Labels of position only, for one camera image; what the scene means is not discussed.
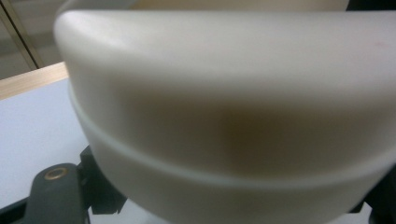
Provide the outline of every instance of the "white tabletop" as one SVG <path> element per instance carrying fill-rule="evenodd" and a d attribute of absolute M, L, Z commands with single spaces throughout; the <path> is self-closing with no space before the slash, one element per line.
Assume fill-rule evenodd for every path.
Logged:
<path fill-rule="evenodd" d="M 0 208 L 29 195 L 36 174 L 79 163 L 88 145 L 67 94 L 67 79 L 0 101 Z M 370 208 L 328 224 L 366 224 Z M 165 224 L 128 201 L 118 215 L 91 215 L 92 224 Z"/>

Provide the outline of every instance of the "cabinet door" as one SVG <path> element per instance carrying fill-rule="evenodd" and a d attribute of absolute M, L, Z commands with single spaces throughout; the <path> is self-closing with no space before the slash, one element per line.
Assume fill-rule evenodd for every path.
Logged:
<path fill-rule="evenodd" d="M 12 27 L 6 12 L 0 7 L 0 79 L 31 70 L 21 53 L 23 44 Z"/>
<path fill-rule="evenodd" d="M 1 0 L 38 67 L 62 59 L 52 34 L 55 13 L 65 0 Z"/>

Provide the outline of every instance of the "table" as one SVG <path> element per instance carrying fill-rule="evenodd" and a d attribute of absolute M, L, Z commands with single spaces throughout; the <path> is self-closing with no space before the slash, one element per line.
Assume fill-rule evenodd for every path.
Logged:
<path fill-rule="evenodd" d="M 36 174 L 58 163 L 79 163 L 88 145 L 68 99 L 63 63 L 0 80 L 0 208 L 29 195 Z M 370 208 L 328 224 L 366 224 Z M 92 224 L 166 224 L 128 201 L 120 214 Z"/>

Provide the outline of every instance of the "beige cabinet panel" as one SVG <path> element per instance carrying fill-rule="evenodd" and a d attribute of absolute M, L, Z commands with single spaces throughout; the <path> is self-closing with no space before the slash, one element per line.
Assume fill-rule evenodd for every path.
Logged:
<path fill-rule="evenodd" d="M 31 68 L 8 32 L 11 24 L 1 7 L 0 19 L 0 79 L 3 79 L 28 72 Z"/>
<path fill-rule="evenodd" d="M 59 63 L 62 59 L 55 46 L 52 26 L 55 13 L 64 0 L 6 0 L 6 2 L 12 6 L 11 10 L 14 10 L 17 17 L 15 20 L 19 20 L 24 29 L 21 32 L 27 35 L 32 44 L 28 47 L 35 49 L 40 58 L 38 60 L 43 63 L 41 66 Z"/>

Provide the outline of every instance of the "brass screw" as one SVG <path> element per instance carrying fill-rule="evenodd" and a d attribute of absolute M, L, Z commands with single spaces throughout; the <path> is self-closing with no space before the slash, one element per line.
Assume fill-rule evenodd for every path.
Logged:
<path fill-rule="evenodd" d="M 51 171 L 48 171 L 46 173 L 46 175 L 44 176 L 44 178 L 46 180 L 54 180 L 54 179 L 59 179 L 59 178 L 63 177 L 64 175 L 67 175 L 67 169 L 64 167 L 59 167 L 59 168 L 55 168 Z"/>

